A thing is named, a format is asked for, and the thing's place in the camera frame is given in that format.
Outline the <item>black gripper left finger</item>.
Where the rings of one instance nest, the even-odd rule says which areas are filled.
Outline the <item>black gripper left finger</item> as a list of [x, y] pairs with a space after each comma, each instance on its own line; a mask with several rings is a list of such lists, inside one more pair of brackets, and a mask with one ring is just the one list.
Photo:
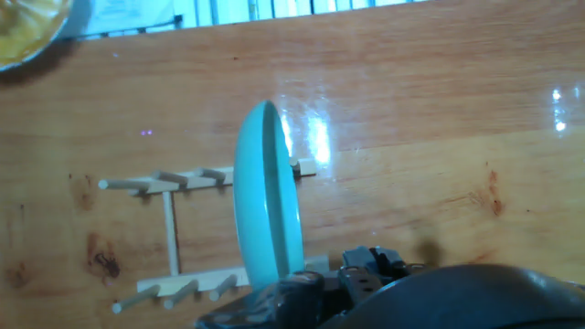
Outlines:
[[200, 316], [196, 329], [283, 329], [318, 326], [324, 300], [324, 276], [296, 272], [269, 286]]

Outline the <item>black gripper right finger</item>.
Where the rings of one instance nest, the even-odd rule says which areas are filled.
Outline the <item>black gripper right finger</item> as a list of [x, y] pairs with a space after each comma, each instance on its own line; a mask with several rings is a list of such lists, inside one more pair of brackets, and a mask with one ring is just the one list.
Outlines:
[[358, 246], [343, 252], [340, 285], [352, 304], [358, 305], [388, 284], [425, 270], [421, 263], [407, 263], [393, 249]]

